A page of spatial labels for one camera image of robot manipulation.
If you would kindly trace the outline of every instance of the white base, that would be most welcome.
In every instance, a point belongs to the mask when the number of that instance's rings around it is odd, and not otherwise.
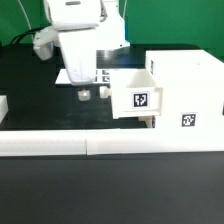
[[[0,156],[224,151],[221,130],[84,130],[1,132]]]
[[[0,96],[0,123],[8,113],[8,104],[6,96]]]
[[[97,74],[95,76],[95,82],[94,84],[106,84],[110,83],[110,73],[113,71],[113,69],[97,69]],[[56,85],[70,85],[72,84],[71,81],[68,78],[66,69],[61,69],[58,77],[55,82]]]

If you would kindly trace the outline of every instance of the small white object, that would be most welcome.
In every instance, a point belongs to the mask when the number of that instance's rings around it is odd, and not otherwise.
[[[100,98],[106,99],[111,96],[111,90],[107,86],[100,86]]]
[[[88,101],[91,99],[91,93],[89,90],[78,91],[78,97],[80,101]]]
[[[6,96],[0,96],[0,123],[8,113],[8,103]]]
[[[41,60],[53,56],[54,44],[57,45],[58,32],[52,26],[38,31],[33,40],[33,49]]]

